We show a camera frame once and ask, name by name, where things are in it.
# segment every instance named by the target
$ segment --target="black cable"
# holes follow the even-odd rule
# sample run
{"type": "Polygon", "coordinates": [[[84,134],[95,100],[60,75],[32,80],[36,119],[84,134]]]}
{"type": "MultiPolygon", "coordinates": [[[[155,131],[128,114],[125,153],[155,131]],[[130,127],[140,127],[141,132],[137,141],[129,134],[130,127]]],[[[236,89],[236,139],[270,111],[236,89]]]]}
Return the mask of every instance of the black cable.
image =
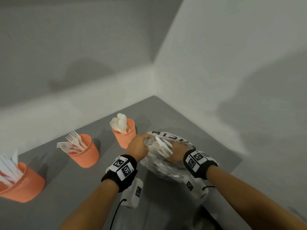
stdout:
{"type": "Polygon", "coordinates": [[[213,185],[208,185],[208,186],[205,186],[202,190],[204,190],[204,189],[206,189],[206,188],[209,188],[209,187],[215,188],[215,186],[213,186],[213,185]]]}
{"type": "Polygon", "coordinates": [[[111,230],[111,228],[112,228],[112,225],[113,225],[113,222],[114,222],[116,213],[117,213],[117,211],[118,211],[118,208],[119,208],[120,204],[121,204],[123,201],[127,201],[127,200],[124,198],[123,200],[121,200],[121,201],[119,202],[119,205],[117,206],[117,209],[116,209],[115,214],[114,214],[114,216],[113,216],[113,220],[112,220],[112,223],[111,223],[110,230],[111,230]]]}

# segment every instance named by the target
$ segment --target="person's left arm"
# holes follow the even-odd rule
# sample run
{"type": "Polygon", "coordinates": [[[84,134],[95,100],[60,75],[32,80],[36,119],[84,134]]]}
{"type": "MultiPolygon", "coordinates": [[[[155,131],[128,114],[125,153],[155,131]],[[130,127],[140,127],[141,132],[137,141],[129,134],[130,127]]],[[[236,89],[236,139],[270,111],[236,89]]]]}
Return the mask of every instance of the person's left arm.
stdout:
{"type": "MultiPolygon", "coordinates": [[[[126,154],[142,160],[148,153],[144,140],[151,135],[137,135],[129,144],[126,154]]],[[[105,179],[81,205],[71,213],[59,230],[100,230],[118,194],[119,186],[110,179],[105,179]]]]}

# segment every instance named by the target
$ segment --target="orange basket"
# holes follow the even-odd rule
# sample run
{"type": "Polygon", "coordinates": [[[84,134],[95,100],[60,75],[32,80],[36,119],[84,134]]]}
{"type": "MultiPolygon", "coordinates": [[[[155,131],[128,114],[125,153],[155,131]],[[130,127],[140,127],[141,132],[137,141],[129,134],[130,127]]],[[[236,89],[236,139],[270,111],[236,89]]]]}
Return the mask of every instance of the orange basket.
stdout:
{"type": "Polygon", "coordinates": [[[79,166],[88,168],[94,165],[99,159],[99,152],[94,145],[92,138],[89,135],[81,134],[82,141],[87,145],[87,148],[80,152],[67,153],[79,166]]]}
{"type": "Polygon", "coordinates": [[[121,134],[119,131],[115,131],[112,128],[112,131],[122,148],[127,148],[128,144],[132,141],[132,139],[136,136],[135,125],[132,119],[127,119],[127,125],[131,131],[126,134],[121,134]]]}
{"type": "Polygon", "coordinates": [[[0,182],[0,197],[25,203],[42,191],[45,180],[24,163],[18,163],[18,168],[23,173],[22,177],[9,188],[0,182]]]}

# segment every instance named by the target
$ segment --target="wrist strap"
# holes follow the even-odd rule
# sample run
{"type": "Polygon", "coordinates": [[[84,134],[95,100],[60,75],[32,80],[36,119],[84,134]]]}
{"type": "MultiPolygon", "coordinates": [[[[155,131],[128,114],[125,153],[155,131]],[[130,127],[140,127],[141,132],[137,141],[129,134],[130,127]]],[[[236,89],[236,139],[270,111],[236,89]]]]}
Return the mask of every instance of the wrist strap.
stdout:
{"type": "Polygon", "coordinates": [[[202,151],[191,149],[183,157],[183,163],[194,178],[206,180],[206,173],[211,165],[218,166],[218,163],[202,151]]]}
{"type": "Polygon", "coordinates": [[[133,156],[121,155],[106,169],[106,174],[101,179],[111,179],[119,186],[119,193],[127,189],[133,182],[136,173],[137,162],[133,156]]]}

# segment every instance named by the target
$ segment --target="bundle of utensils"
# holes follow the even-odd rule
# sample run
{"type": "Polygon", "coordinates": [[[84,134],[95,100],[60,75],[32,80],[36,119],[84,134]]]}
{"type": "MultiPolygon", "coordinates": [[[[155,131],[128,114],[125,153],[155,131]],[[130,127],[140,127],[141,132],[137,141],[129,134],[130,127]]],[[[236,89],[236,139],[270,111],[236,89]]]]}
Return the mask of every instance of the bundle of utensils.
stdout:
{"type": "Polygon", "coordinates": [[[56,143],[56,147],[62,149],[66,153],[81,153],[87,148],[86,144],[82,141],[81,136],[75,131],[69,133],[65,139],[67,139],[68,142],[56,143]]]}
{"type": "Polygon", "coordinates": [[[0,156],[0,182],[8,187],[18,182],[23,173],[18,168],[18,151],[16,150],[11,159],[5,154],[0,156]]]}
{"type": "Polygon", "coordinates": [[[150,146],[148,146],[149,149],[148,151],[157,152],[161,157],[168,158],[173,154],[173,152],[171,151],[173,146],[167,140],[165,139],[162,140],[156,136],[156,141],[153,142],[150,146]]]}
{"type": "Polygon", "coordinates": [[[113,130],[119,131],[121,134],[126,134],[131,131],[127,125],[127,117],[122,113],[118,113],[117,118],[113,118],[110,125],[113,130]]]}

